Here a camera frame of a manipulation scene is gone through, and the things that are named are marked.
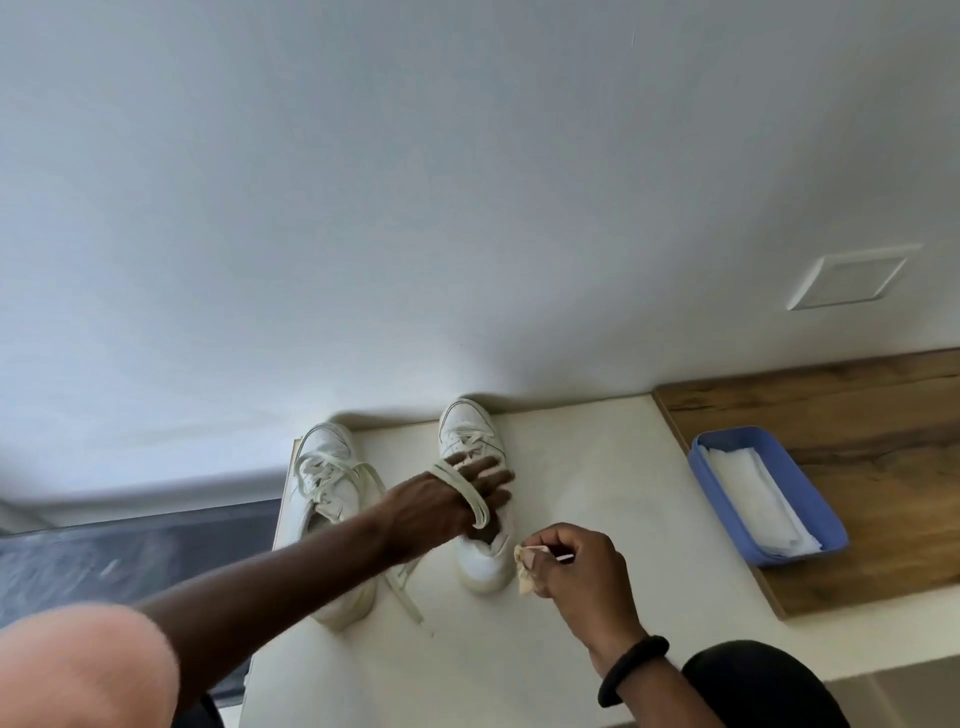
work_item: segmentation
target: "white table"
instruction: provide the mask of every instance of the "white table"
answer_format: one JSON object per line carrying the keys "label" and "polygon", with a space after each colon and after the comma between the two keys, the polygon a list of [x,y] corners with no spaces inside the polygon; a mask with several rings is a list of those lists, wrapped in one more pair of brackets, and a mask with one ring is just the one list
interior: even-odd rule
{"label": "white table", "polygon": [[[960,654],[960,587],[777,620],[650,397],[496,422],[516,470],[519,531],[568,521],[610,534],[627,558],[641,619],[669,638],[676,663],[744,638],[787,650],[824,680]],[[438,457],[435,425],[358,439],[387,483]],[[521,728],[628,719],[622,708],[597,707],[587,654],[549,602],[521,598],[515,585],[493,597],[468,593],[448,546],[423,559],[410,594],[433,636],[381,586],[372,614],[346,635],[306,619],[263,647],[253,660],[242,728]]]}

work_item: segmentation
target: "blue plastic box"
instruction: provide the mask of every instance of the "blue plastic box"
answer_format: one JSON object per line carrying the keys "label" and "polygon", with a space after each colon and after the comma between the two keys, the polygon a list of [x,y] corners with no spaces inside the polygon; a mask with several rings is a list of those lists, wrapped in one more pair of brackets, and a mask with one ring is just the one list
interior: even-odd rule
{"label": "blue plastic box", "polygon": [[[770,471],[770,475],[773,476],[774,482],[783,492],[783,496],[797,512],[806,530],[820,542],[823,549],[818,553],[794,557],[778,556],[764,551],[754,541],[747,526],[743,524],[733,508],[716,475],[710,469],[707,459],[701,454],[698,448],[700,445],[707,449],[721,449],[725,452],[741,448],[755,449],[763,464],[767,466],[767,470]],[[748,564],[758,567],[789,564],[839,551],[850,543],[847,529],[843,527],[843,523],[827,505],[823,496],[813,487],[813,483],[804,475],[777,438],[765,429],[733,427],[704,432],[693,439],[693,447],[690,449],[687,460],[690,462],[693,474],[700,481],[700,487],[704,489],[704,495],[707,496],[720,522],[730,534],[733,544]]]}

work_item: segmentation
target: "wooden shelf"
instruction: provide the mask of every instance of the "wooden shelf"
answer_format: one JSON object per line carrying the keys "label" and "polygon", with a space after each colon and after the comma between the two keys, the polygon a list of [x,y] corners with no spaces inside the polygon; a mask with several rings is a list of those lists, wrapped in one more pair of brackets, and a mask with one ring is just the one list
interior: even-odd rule
{"label": "wooden shelf", "polygon": [[654,399],[678,442],[739,425],[772,432],[851,544],[754,570],[779,617],[960,581],[960,350],[669,384]]}

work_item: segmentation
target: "black bracelet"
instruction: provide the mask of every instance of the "black bracelet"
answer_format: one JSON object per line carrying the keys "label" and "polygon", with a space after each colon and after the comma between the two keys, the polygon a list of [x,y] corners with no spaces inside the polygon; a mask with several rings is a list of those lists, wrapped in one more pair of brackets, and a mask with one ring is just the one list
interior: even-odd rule
{"label": "black bracelet", "polygon": [[600,692],[597,693],[597,702],[600,703],[600,707],[609,708],[612,705],[622,703],[623,698],[616,694],[616,689],[620,687],[620,683],[626,679],[627,675],[644,663],[663,657],[668,649],[670,649],[670,643],[665,637],[659,635],[644,637],[628,649],[623,657],[613,664],[610,672],[607,673],[607,677],[600,684]]}

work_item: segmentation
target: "leg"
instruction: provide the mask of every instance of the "leg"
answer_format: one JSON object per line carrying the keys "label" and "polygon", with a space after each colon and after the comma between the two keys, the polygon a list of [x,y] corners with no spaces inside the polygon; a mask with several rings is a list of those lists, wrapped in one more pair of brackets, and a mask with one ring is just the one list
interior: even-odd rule
{"label": "leg", "polygon": [[767,644],[718,644],[691,657],[683,673],[728,728],[850,728],[817,676]]}

